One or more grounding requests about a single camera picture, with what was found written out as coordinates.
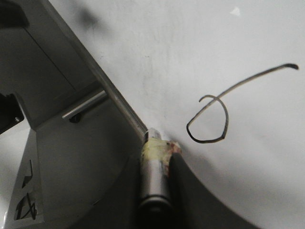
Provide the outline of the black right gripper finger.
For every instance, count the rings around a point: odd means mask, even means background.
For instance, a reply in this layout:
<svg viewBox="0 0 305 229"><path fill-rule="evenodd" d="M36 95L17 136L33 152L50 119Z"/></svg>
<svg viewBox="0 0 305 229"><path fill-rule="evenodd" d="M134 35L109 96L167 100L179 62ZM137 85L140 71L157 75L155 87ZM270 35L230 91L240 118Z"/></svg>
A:
<svg viewBox="0 0 305 229"><path fill-rule="evenodd" d="M169 163L170 191L174 205L173 229L256 229L219 199L194 175L181 154Z"/></svg>

